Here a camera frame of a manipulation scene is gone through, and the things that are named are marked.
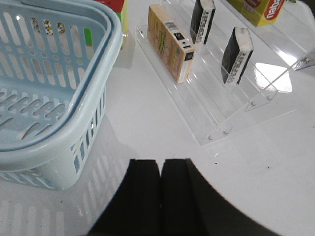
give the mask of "white table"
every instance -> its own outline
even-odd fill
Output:
[[[237,115],[232,133],[202,147],[135,42],[136,25],[152,3],[129,1],[126,51],[109,76],[107,114],[79,181],[61,192],[1,181],[0,235],[83,235],[131,158],[155,159],[160,168],[168,158],[191,158],[250,218],[281,235],[314,235],[314,68],[291,75],[292,93]]]

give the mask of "cardboard box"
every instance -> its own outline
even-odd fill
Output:
[[[184,82],[194,48],[159,4],[149,7],[147,38],[175,81]]]
[[[113,11],[116,12],[122,23],[122,32],[124,35],[124,42],[126,40],[126,36],[128,34],[128,0],[96,0],[106,6],[110,7]]]
[[[285,0],[227,0],[254,26],[273,23]]]

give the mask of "plastic basket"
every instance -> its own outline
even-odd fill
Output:
[[[0,2],[0,177],[66,189],[104,115],[121,23],[89,0]]]

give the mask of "yellow box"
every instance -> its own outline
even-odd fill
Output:
[[[254,26],[274,23],[285,0],[227,0]]]

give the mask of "tan box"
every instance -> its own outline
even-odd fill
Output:
[[[175,81],[184,82],[188,77],[194,48],[159,4],[149,7],[147,38]]]

